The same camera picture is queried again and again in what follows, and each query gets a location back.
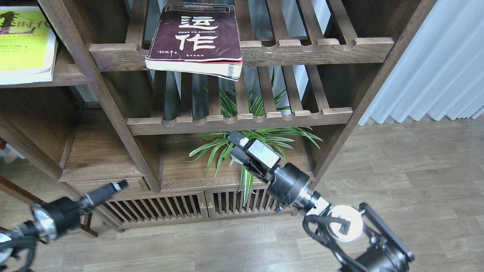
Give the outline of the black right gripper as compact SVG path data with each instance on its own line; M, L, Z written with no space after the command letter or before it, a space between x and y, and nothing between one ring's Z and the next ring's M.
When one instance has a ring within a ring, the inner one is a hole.
M308 189L309 176L292 163L278 166L281 158L258 139L232 131L228 140L234 144L231 156L249 173L269 184L267 193L277 202L276 210L295 205L299 210L310 210L312 191Z

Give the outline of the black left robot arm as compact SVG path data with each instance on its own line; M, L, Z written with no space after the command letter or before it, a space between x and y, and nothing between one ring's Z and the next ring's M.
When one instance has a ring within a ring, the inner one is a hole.
M116 193L128 187L128 181L122 179L85 193L78 201L62 197L46 204L32 202L30 212L34 219L1 233L1 271L7 268L4 263L9 258L19 258L19 252L26 249L28 253L25 264L19 272L31 272L38 242L47 244L50 240L57 240L80 229L81 216L90 215Z

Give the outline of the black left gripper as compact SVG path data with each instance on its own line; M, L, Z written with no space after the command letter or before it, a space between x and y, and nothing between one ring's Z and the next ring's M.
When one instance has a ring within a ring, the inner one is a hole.
M44 205L32 203L34 225L39 236L64 236L81 227L81 215L85 215L89 208L96 208L116 193L128 188L126 180L109 183L97 188L85 197L73 201L62 197Z

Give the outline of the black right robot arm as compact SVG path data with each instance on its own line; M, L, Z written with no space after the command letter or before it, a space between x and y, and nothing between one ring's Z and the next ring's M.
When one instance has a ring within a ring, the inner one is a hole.
M341 272L407 272L415 260L413 252L368 205L358 209L333 206L309 188L309 176L295 165L279 165L280 156L257 139L250 140L238 131L228 139L234 144L231 154L254 176L268 184L267 193L277 202L277 210L295 207L304 216L302 227L315 241L329 250L341 264ZM366 234L369 246L357 258L339 246Z

